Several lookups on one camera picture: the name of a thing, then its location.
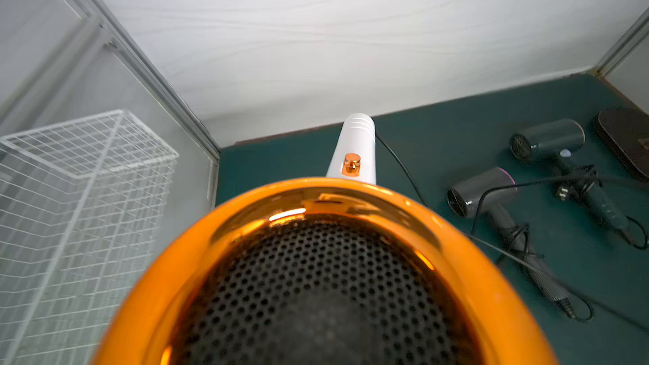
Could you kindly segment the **white hair dryer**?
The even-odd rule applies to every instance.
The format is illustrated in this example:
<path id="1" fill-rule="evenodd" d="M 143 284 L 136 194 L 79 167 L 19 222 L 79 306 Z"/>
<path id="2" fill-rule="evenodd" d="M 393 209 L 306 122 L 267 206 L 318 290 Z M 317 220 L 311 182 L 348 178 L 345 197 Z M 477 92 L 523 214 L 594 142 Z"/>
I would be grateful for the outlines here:
<path id="1" fill-rule="evenodd" d="M 349 116 L 324 177 L 222 204 L 150 265 L 95 364 L 554 364 L 515 289 L 448 221 L 376 182 Z"/>

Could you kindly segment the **grey hair dryer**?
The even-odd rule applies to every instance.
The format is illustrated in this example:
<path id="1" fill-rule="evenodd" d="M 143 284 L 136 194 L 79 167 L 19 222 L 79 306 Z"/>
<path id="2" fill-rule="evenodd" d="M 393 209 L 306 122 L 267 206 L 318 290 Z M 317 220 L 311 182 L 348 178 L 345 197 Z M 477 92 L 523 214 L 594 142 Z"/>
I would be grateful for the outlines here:
<path id="1" fill-rule="evenodd" d="M 494 167 L 451 186 L 446 199 L 457 216 L 466 219 L 488 216 L 505 251 L 525 263 L 527 274 L 537 289 L 569 319 L 577 320 L 569 292 L 551 278 L 554 273 L 535 250 L 530 226 L 516 222 L 505 209 L 505 205 L 517 195 L 518 188 L 512 175 L 501 167 Z"/>

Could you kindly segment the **green hair dryer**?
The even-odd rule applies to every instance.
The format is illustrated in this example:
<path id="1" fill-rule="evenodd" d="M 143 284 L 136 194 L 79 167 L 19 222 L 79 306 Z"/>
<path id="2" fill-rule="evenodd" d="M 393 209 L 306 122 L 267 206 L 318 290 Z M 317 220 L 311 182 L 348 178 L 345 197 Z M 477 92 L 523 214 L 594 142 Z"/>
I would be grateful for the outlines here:
<path id="1" fill-rule="evenodd" d="M 648 248 L 647 230 L 640 228 L 643 236 L 640 243 L 633 239 L 631 226 L 640 223 L 625 215 L 603 190 L 603 181 L 597 178 L 595 166 L 579 165 L 574 161 L 573 154 L 585 143 L 584 128 L 577 121 L 566 118 L 514 133 L 509 139 L 509 149 L 521 162 L 552 162 L 558 172 L 567 177 L 557 185 L 555 196 L 558 199 L 574 199 L 628 245 L 640 250 Z"/>

